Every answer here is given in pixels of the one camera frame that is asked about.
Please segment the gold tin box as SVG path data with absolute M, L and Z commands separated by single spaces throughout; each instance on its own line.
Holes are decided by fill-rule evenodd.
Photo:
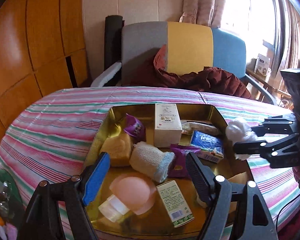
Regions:
M 112 107 L 87 154 L 110 168 L 87 213 L 97 234 L 136 239 L 185 239 L 200 232 L 208 209 L 197 202 L 185 167 L 189 152 L 234 183 L 253 176 L 226 138 L 226 121 L 211 105 L 153 103 Z

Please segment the white sock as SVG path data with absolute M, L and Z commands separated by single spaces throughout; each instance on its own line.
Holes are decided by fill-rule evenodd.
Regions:
M 153 145 L 138 142 L 133 148 L 129 163 L 134 170 L 162 183 L 168 177 L 173 160 L 173 152 L 162 152 Z

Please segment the blue tissue pack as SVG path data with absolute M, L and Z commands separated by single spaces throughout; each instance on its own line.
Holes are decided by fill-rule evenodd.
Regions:
M 212 135 L 194 131 L 190 140 L 190 145 L 199 148 L 197 157 L 210 161 L 212 163 L 219 163 L 224 158 L 223 141 Z

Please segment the white rectangular box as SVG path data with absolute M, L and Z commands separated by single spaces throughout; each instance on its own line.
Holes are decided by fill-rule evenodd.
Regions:
M 173 103 L 156 103 L 154 146 L 169 148 L 171 144 L 179 144 L 182 131 L 177 105 Z

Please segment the wooden wardrobe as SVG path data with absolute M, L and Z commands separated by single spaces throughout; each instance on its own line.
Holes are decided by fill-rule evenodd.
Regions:
M 91 83 L 82 0 L 6 0 L 0 8 L 0 142 L 29 105 Z

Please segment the yellow sponge block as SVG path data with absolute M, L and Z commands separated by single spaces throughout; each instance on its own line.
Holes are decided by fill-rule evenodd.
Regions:
M 130 136 L 123 132 L 115 137 L 109 137 L 103 143 L 100 152 L 106 152 L 110 156 L 112 167 L 129 166 L 132 153 L 132 141 Z

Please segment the green tea carton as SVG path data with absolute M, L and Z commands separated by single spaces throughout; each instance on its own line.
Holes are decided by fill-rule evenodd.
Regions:
M 158 185 L 157 191 L 174 228 L 194 220 L 194 215 L 175 180 Z

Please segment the white product box on table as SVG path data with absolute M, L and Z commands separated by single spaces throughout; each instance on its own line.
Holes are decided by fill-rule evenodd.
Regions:
M 270 66 L 270 58 L 262 54 L 258 54 L 255 63 L 254 72 L 256 74 L 266 76 L 268 73 L 269 66 Z

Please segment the knotted white cloth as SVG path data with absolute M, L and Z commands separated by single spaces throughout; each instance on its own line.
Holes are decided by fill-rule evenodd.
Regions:
M 250 125 L 242 117 L 231 120 L 225 129 L 225 134 L 232 145 L 236 142 L 251 142 L 257 139 L 256 133 L 251 130 Z

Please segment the purple snack packet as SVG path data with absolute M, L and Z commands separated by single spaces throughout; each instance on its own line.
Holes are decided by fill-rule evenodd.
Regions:
M 126 126 L 124 131 L 137 142 L 146 141 L 146 129 L 143 123 L 136 117 L 126 114 Z

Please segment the wooden side table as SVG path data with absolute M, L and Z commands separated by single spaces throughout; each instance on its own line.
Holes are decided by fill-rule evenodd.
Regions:
M 253 70 L 246 69 L 244 83 L 251 84 L 255 87 L 260 95 L 258 101 L 271 103 L 272 105 L 287 107 L 292 103 L 292 97 L 287 92 L 271 86 L 267 82 L 267 78 L 255 73 Z

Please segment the striped bed sheet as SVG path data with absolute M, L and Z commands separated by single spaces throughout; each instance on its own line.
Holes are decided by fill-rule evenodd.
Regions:
M 269 116 L 290 110 L 254 100 L 206 92 L 151 87 L 106 87 L 63 89 L 27 107 L 12 122 L 0 143 L 0 168 L 13 177 L 26 207 L 42 180 L 58 183 L 82 170 L 88 150 L 111 107 L 188 103 L 214 105 L 228 123 L 237 117 L 255 126 Z M 279 210 L 300 189 L 292 168 L 271 169 L 266 160 L 247 159 L 254 180 L 267 203 L 273 221 Z M 151 226 L 158 229 L 163 225 Z M 173 239 L 168 233 L 146 232 L 141 227 L 128 233 L 96 230 L 99 239 Z

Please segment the dark red jacket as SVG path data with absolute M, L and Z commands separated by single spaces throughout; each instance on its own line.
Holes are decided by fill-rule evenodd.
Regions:
M 246 85 L 234 74 L 217 67 L 177 75 L 166 71 L 167 47 L 163 45 L 157 54 L 138 66 L 129 86 L 163 87 L 209 92 L 251 99 Z

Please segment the purple wrapper packet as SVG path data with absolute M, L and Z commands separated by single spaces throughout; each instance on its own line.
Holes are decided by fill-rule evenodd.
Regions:
M 183 146 L 172 144 L 170 151 L 174 153 L 174 160 L 168 172 L 169 178 L 187 178 L 190 179 L 186 168 L 186 156 L 188 153 L 200 153 L 200 148 L 195 146 Z

